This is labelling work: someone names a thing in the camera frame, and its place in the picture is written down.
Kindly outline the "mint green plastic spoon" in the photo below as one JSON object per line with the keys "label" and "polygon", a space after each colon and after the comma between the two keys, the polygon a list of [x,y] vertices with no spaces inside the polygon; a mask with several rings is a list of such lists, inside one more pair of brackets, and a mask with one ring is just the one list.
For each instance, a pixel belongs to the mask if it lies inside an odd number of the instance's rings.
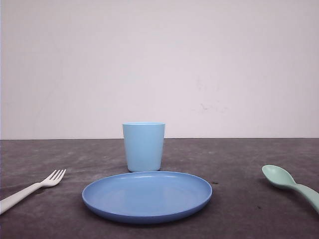
{"label": "mint green plastic spoon", "polygon": [[319,212],[319,193],[306,185],[296,183],[287,170],[276,165],[264,165],[262,173],[273,186],[280,189],[295,190],[300,193],[314,210],[317,213]]}

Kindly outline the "white plastic fork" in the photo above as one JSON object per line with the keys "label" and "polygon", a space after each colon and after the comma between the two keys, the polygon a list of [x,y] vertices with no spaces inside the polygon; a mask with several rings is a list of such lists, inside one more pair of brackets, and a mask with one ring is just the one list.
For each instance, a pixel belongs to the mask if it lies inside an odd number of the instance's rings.
{"label": "white plastic fork", "polygon": [[41,182],[34,183],[25,189],[14,193],[13,195],[0,201],[0,214],[4,214],[7,210],[15,206],[17,203],[22,201],[24,198],[35,192],[40,188],[50,188],[59,184],[62,180],[66,169],[54,170],[47,178]]}

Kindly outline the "blue plastic plate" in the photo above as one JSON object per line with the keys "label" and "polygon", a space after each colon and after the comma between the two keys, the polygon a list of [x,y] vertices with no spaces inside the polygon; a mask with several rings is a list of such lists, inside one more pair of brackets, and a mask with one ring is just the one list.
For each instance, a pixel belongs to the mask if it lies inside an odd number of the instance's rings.
{"label": "blue plastic plate", "polygon": [[189,217],[210,201],[211,185],[182,172],[118,174],[92,182],[82,199],[94,214],[120,223],[159,224]]}

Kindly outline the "light blue plastic cup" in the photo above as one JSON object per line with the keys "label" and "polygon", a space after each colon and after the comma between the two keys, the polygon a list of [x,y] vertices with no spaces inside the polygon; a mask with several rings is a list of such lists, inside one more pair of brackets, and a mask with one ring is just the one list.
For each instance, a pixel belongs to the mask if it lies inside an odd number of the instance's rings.
{"label": "light blue plastic cup", "polygon": [[127,122],[123,124],[129,171],[160,170],[164,130],[165,124],[163,122]]}

